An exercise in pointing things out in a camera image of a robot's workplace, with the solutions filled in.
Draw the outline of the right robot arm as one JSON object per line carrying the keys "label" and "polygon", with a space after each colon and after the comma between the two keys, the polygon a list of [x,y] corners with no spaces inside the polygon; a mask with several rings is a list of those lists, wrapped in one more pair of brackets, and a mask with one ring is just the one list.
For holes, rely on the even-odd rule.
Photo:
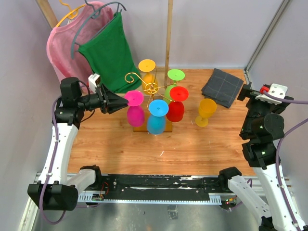
{"label": "right robot arm", "polygon": [[238,100],[248,99],[240,137],[243,154],[256,173],[266,197],[263,201],[246,182],[236,167],[221,170],[218,187],[223,192],[234,193],[253,214],[260,231],[306,231],[307,224],[294,205],[283,176],[279,157],[283,139],[307,120],[284,131],[281,113],[291,104],[307,104],[286,96],[288,88],[279,84],[264,84],[257,91],[251,84],[244,84]]}

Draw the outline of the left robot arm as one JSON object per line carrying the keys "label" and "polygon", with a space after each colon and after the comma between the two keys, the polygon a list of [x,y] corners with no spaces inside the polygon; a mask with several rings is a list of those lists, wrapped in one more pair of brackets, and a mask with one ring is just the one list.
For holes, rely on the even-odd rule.
{"label": "left robot arm", "polygon": [[94,93],[82,95],[81,80],[68,77],[61,81],[61,96],[51,109],[52,138],[48,156],[37,183],[29,184],[27,193],[40,210],[72,211],[78,196],[87,188],[96,191],[103,185],[100,168],[83,166],[68,179],[67,170],[74,140],[85,111],[100,109],[112,114],[128,106],[128,101],[111,92],[104,84]]}

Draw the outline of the pink wine glass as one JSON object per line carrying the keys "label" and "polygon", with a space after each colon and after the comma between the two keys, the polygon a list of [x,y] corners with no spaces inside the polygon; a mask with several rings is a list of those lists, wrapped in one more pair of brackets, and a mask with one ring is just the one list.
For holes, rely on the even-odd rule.
{"label": "pink wine glass", "polygon": [[141,106],[144,95],[137,90],[132,90],[125,94],[125,99],[128,100],[128,123],[132,127],[141,127],[145,121],[145,112]]}

